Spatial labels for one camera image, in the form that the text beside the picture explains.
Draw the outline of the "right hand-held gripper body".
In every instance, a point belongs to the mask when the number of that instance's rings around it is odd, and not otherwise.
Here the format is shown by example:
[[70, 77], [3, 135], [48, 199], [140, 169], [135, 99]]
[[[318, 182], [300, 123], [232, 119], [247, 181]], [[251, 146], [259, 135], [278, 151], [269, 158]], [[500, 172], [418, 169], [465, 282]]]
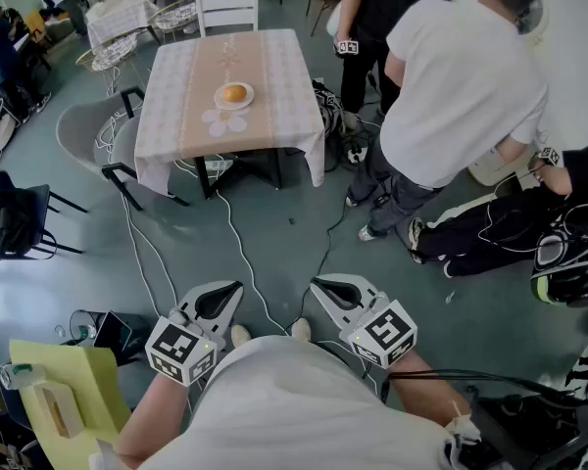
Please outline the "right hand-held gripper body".
[[352, 352], [388, 368], [417, 343], [417, 325], [397, 300], [360, 275], [317, 276], [310, 290]]

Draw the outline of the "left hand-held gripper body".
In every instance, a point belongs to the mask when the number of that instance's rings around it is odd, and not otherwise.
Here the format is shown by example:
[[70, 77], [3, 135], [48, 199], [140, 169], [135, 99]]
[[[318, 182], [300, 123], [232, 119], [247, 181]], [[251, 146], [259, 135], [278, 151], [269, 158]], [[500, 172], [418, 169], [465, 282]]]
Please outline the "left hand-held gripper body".
[[182, 386], [210, 372], [226, 347], [224, 337], [244, 294], [239, 281], [216, 281], [191, 289], [148, 338], [150, 366]]

